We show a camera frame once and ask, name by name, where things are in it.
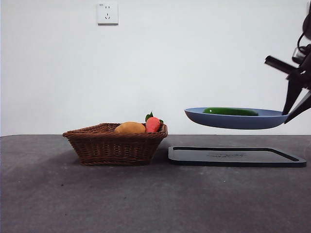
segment gray tabletop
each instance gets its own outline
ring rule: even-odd
[[[303,168],[177,166],[169,146],[272,147]],[[148,166],[82,166],[61,135],[1,138],[3,233],[310,233],[311,136],[169,135]]]

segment yellow mango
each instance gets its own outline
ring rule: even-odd
[[[146,128],[141,123],[128,121],[116,127],[115,132],[117,133],[144,133],[146,132]]]

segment brown wicker basket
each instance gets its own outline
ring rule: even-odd
[[[63,133],[83,165],[147,165],[168,131],[161,124],[156,133],[115,133],[119,123],[103,123]]]

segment cucumber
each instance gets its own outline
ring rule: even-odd
[[[235,116],[258,116],[253,110],[240,108],[206,108],[203,113],[221,114],[221,115],[235,115]]]

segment plate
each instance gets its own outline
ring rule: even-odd
[[[234,116],[203,113],[204,108],[185,109],[187,117],[193,122],[217,128],[238,129],[238,130],[261,130],[279,126],[284,123],[288,115],[282,115],[280,111],[256,109],[256,108],[237,108],[253,110],[258,116]]]

